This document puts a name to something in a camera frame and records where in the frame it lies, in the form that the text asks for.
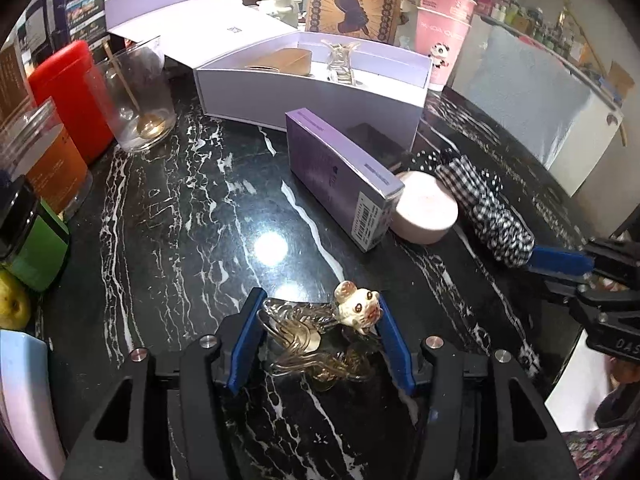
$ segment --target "pink paper cup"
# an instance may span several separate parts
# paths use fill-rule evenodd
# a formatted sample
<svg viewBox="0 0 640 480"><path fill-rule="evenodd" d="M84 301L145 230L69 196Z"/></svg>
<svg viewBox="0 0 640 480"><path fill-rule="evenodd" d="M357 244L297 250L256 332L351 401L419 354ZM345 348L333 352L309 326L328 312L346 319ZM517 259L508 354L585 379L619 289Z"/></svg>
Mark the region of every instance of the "pink paper cup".
<svg viewBox="0 0 640 480"><path fill-rule="evenodd" d="M433 63L430 90L441 92L444 88L470 27L468 23L418 7L415 50L430 57Z"/></svg>
<svg viewBox="0 0 640 480"><path fill-rule="evenodd" d="M471 23L476 3L473 0L420 0L420 7Z"/></svg>

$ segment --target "purple box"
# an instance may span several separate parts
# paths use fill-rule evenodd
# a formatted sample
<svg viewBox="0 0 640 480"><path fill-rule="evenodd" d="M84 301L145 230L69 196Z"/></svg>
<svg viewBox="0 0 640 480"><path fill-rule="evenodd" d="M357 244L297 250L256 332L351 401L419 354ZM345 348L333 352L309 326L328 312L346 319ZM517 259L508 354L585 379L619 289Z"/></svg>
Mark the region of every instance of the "purple box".
<svg viewBox="0 0 640 480"><path fill-rule="evenodd" d="M306 108L287 112L291 171L363 251L391 224L404 184Z"/></svg>

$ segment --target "pink round container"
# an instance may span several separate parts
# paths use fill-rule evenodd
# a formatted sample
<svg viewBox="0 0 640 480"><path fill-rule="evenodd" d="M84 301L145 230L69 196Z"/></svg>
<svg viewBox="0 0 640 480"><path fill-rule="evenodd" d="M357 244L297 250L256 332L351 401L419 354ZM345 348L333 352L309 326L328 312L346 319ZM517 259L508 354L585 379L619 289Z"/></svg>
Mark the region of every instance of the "pink round container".
<svg viewBox="0 0 640 480"><path fill-rule="evenodd" d="M420 0L420 7L471 23L476 3L473 0Z"/></svg>
<svg viewBox="0 0 640 480"><path fill-rule="evenodd" d="M439 12L418 7L415 51L431 58L429 89L441 92L458 59L471 25Z"/></svg>
<svg viewBox="0 0 640 480"><path fill-rule="evenodd" d="M440 181L421 171L405 171L397 177L404 191L391 230L412 244L436 243L458 218L456 199Z"/></svg>

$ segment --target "cardboard box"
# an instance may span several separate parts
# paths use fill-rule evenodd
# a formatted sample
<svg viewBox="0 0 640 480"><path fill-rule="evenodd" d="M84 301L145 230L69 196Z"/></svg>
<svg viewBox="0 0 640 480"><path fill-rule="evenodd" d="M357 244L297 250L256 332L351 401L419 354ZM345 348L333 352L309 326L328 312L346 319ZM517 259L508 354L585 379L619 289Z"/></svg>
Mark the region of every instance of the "cardboard box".
<svg viewBox="0 0 640 480"><path fill-rule="evenodd" d="M513 21L511 22L511 27L515 28L523 34L529 34L531 29L531 20L517 14L516 16L514 16Z"/></svg>
<svg viewBox="0 0 640 480"><path fill-rule="evenodd" d="M636 86L636 82L633 78L615 61L611 62L611 69L609 70L606 79L613 88L615 88L617 94L620 95L622 100L626 99L626 95L629 91Z"/></svg>
<svg viewBox="0 0 640 480"><path fill-rule="evenodd" d="M311 72L311 51L302 48L283 48L252 61L245 68L308 76Z"/></svg>
<svg viewBox="0 0 640 480"><path fill-rule="evenodd" d="M299 32L236 0L107 0L108 30L133 41L161 36L169 56L194 69L204 113L286 129L285 113L309 108L335 128L369 123L411 148L422 116L431 59L387 44L357 40L351 55L357 86L328 81L321 40L353 38ZM247 70L282 48L311 51L310 76Z"/></svg>
<svg viewBox="0 0 640 480"><path fill-rule="evenodd" d="M306 108L286 117L291 171L360 249L370 250L389 228L404 184Z"/></svg>

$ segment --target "open gift box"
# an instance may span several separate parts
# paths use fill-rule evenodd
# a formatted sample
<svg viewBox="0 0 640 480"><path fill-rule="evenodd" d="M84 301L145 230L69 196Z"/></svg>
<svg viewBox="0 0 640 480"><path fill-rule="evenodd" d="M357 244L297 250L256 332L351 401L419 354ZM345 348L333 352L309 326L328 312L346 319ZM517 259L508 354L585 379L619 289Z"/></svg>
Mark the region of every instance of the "open gift box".
<svg viewBox="0 0 640 480"><path fill-rule="evenodd" d="M336 129L369 123L408 150L422 115L431 59L374 41L300 32L237 0L106 0L110 32L136 42L161 37L163 52L194 69L204 113L286 130L285 113L308 108ZM328 80L329 48L351 54L356 86ZM311 51L309 76L245 67L282 48Z"/></svg>

